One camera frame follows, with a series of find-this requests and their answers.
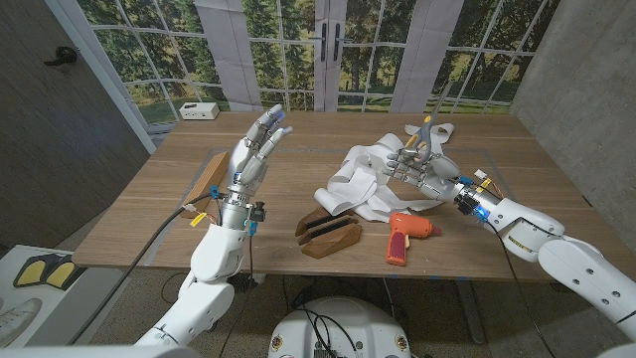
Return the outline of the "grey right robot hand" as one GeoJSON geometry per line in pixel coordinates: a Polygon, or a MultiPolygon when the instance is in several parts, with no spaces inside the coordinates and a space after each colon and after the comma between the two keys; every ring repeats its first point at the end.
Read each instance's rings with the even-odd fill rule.
{"type": "Polygon", "coordinates": [[[450,158],[425,149],[409,147],[389,154],[383,173],[416,187],[432,200],[456,204],[462,214],[478,216],[482,221],[502,201],[488,190],[478,192],[474,184],[467,183],[450,158]]]}

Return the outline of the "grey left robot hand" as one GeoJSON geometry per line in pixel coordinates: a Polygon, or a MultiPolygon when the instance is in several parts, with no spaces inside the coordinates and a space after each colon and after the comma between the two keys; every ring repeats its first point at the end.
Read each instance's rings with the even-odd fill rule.
{"type": "Polygon", "coordinates": [[[221,226],[243,230],[249,218],[249,201],[267,171],[266,160],[291,126],[282,127],[283,106],[278,103],[261,115],[235,146],[227,171],[228,195],[221,206],[221,226]]]}

